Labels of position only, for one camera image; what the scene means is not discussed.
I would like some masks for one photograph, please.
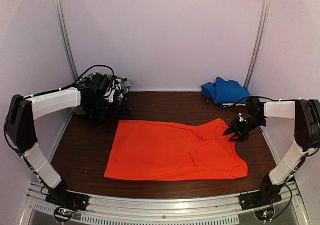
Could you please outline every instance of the crumpled blue garment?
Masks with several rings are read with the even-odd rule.
[[[216,78],[215,83],[206,83],[201,86],[201,94],[212,99],[214,104],[234,104],[240,99],[250,97],[248,90],[244,89],[237,81],[225,81],[221,77]]]

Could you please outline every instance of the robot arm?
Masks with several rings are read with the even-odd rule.
[[[96,73],[73,84],[73,87],[27,98],[21,95],[12,98],[4,130],[16,146],[14,150],[48,188],[47,202],[59,206],[71,204],[70,209],[85,211],[88,196],[68,192],[68,184],[51,166],[39,147],[34,121],[60,110],[80,106],[94,124],[99,124],[104,118],[115,115],[118,108],[121,111],[128,110],[125,90],[128,93],[129,88],[125,87],[126,81]],[[113,94],[112,103],[110,96],[108,99],[105,97],[108,93]]]
[[[260,102],[249,98],[246,107],[250,117],[238,115],[231,122],[224,135],[234,135],[230,141],[243,142],[249,139],[250,131],[266,126],[268,118],[295,120],[294,140],[282,161],[267,174],[260,190],[250,195],[240,196],[242,209],[252,209],[269,205],[271,200],[281,200],[281,188],[305,163],[307,157],[320,146],[320,102],[318,100],[294,100],[279,102]]]

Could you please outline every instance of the metal rail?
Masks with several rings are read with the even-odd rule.
[[[62,0],[54,0],[54,2],[55,2],[56,12],[58,14],[58,21],[59,21],[62,42],[63,42],[66,58],[69,63],[72,78],[74,81],[76,81],[79,76],[78,76],[78,72],[76,69],[74,57],[73,57],[72,51],[71,51],[71,46],[70,46],[70,42],[69,42],[67,26],[66,26],[66,21],[65,21],[65,16],[64,16],[64,9],[62,6]]]
[[[265,34],[267,21],[268,21],[268,17],[269,17],[270,6],[271,6],[271,0],[263,0],[260,23],[259,23],[259,27],[258,27],[258,33],[257,33],[256,40],[255,40],[255,45],[254,45],[253,54],[252,54],[252,58],[251,58],[251,62],[250,62],[250,67],[249,67],[249,70],[248,70],[248,73],[247,73],[247,76],[245,79],[245,83],[243,86],[245,89],[249,88],[249,85],[251,83],[251,80],[252,80],[256,65],[257,65],[257,61],[258,61],[258,57],[259,57],[259,53],[260,53],[260,49],[261,49],[261,45],[263,42],[263,37]]]

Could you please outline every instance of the wooden surface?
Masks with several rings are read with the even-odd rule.
[[[199,92],[132,92],[129,94],[132,120],[174,122],[191,126],[217,118],[229,124],[237,115],[223,110]],[[237,108],[247,114],[244,107]],[[71,191],[135,199],[181,199],[211,197],[258,190],[262,178],[276,163],[262,134],[236,144],[237,154],[247,162],[248,177],[211,181],[122,181],[104,178],[118,121],[95,126],[74,115],[52,161]]]

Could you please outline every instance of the orange shirt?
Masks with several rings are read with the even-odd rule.
[[[105,178],[129,181],[226,180],[248,176],[221,119],[188,126],[120,121]]]

